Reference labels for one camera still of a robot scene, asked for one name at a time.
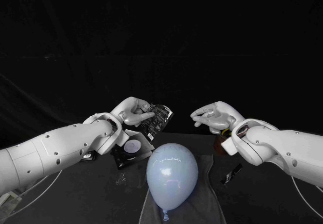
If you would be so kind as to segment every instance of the light blue balloon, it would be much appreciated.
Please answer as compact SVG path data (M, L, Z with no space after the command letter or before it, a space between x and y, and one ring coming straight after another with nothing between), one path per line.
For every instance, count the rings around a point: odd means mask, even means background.
M153 199L165 214L189 197L198 174L197 160L185 146L168 143L155 150L148 164L148 182Z

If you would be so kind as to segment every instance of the black table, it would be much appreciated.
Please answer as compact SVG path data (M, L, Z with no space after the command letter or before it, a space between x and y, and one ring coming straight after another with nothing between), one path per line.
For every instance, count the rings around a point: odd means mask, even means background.
M212 187L223 206L228 224L321 223L323 220L308 207L298 193L290 176L272 163L251 165L240 154L217 156L212 148L214 135L161 133L155 147L166 143L185 145L194 154L214 154L211 170ZM110 154L94 162L80 162L62 171L48 192L8 224L137 224L148 193L146 165L143 160L124 170L117 170ZM243 170L228 183L221 179L243 164ZM122 174L126 182L119 182ZM25 196L22 208L42 193L58 174ZM323 193L296 180L300 191L323 214Z

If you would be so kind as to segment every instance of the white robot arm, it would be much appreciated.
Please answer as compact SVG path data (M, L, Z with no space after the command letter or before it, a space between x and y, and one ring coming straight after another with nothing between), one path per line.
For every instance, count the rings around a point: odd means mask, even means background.
M223 143L230 155L240 152L256 166L264 162L274 163L289 175L323 188L323 136L280 131L261 120L244 119L224 102L197 110L192 119L198 125L207 124L215 134L220 134L218 130L233 130L233 136Z
M83 124L58 128L0 150L0 195L74 165L88 151L104 155L116 144L123 146L129 135L122 124L139 125L153 117L153 112L145 113L149 107L145 100L130 97L112 113L96 114Z

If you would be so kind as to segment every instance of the white robotic hand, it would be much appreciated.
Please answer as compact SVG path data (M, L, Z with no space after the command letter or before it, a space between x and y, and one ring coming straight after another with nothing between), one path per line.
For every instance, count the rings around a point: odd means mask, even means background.
M221 134L221 130L233 129L246 120L240 112L225 102L218 101L201 109L198 109L191 117L195 122L195 126L199 127L205 124L211 127L211 133Z
M149 108L148 101L129 97L113 109L112 114L120 123L139 126L143 120L155 116L155 112L145 113Z

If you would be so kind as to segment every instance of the round sticker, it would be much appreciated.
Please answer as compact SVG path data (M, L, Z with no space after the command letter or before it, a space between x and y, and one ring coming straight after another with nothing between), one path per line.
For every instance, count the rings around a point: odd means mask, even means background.
M126 142L123 149L127 153L136 153L140 150L140 147L142 147L140 141L130 140Z

